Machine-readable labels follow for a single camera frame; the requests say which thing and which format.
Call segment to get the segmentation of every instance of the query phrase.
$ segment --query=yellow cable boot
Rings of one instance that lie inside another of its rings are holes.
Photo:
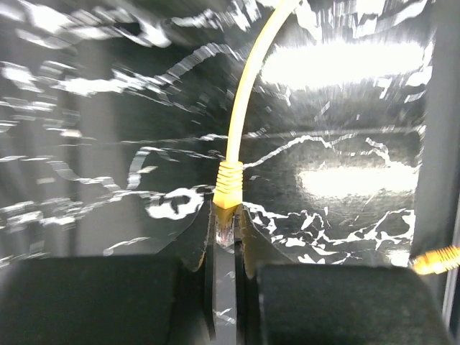
[[[243,203],[242,162],[221,162],[213,202],[218,221],[224,227],[231,222],[236,208]]]
[[[412,268],[419,275],[441,274],[460,267],[460,248],[447,247],[426,252],[415,258]]]

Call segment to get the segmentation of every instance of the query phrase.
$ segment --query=ethernet cable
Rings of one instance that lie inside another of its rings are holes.
[[[300,0],[281,0],[256,39],[244,66],[231,113],[226,159],[219,166],[213,198],[222,227],[231,223],[236,208],[243,202],[243,163],[239,161],[239,147],[252,86],[272,41],[299,2]]]
[[[441,274],[460,267],[460,248],[447,247],[432,250],[416,257],[411,268],[419,275]]]

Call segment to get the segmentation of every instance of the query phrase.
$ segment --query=glossy black backdrop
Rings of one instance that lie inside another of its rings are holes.
[[[0,3],[3,260],[156,253],[184,231],[276,3]],[[276,37],[241,160],[253,222],[292,259],[407,264],[432,7],[304,1]]]

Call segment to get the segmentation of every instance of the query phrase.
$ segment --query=marble pattern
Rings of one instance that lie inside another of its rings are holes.
[[[276,4],[0,2],[1,263],[156,253],[185,231]],[[241,160],[253,222],[292,259],[407,264],[431,7],[302,1],[276,37]]]

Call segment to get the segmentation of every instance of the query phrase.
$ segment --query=yellow ethernet cable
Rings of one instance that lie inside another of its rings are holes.
[[[415,258],[412,269],[419,275],[439,275],[460,267],[460,248],[447,247],[426,252]]]
[[[238,156],[252,86],[262,67],[268,48],[299,2],[300,0],[281,0],[256,39],[244,66],[231,113],[226,160],[219,166],[213,198],[217,206],[218,220],[222,226],[228,224],[236,207],[243,202],[243,163],[239,161]]]

